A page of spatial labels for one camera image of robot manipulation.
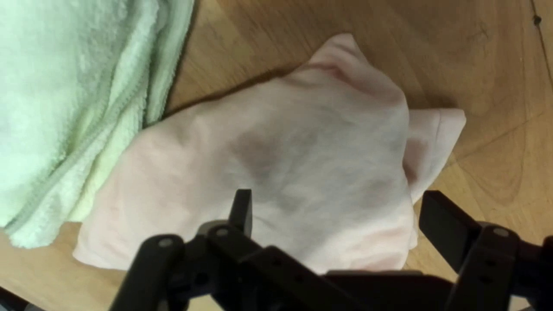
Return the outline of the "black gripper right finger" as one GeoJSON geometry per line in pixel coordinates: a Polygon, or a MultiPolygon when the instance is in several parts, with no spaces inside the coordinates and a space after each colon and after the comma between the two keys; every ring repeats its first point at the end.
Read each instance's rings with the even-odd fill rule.
{"type": "Polygon", "coordinates": [[[458,273],[446,311],[508,311],[509,297],[553,311],[553,236],[541,245],[475,221],[439,190],[423,193],[418,226],[458,273]]]}

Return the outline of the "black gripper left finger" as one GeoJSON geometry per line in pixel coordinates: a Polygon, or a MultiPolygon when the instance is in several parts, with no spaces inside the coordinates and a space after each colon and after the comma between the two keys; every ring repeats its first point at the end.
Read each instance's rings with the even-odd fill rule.
{"type": "Polygon", "coordinates": [[[250,238],[252,191],[235,193],[229,216],[204,222],[190,241],[147,238],[109,311],[186,311],[209,295],[223,311],[363,311],[350,293],[278,247],[250,238]]]}

